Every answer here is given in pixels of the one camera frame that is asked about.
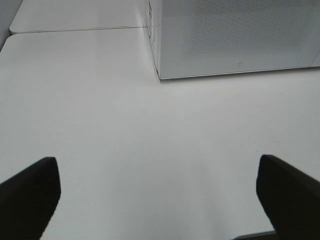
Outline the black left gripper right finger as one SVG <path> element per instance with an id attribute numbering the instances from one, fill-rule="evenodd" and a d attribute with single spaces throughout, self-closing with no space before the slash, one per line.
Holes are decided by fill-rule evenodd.
<path id="1" fill-rule="evenodd" d="M 261 156 L 256 194 L 279 239 L 320 238 L 320 182 L 274 156 Z"/>

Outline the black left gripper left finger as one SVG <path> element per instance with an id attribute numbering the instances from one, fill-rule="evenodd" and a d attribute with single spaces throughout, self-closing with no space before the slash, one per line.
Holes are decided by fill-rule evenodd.
<path id="1" fill-rule="evenodd" d="M 44 157 L 0 184 L 0 238 L 39 240 L 61 197 L 55 157 Z"/>

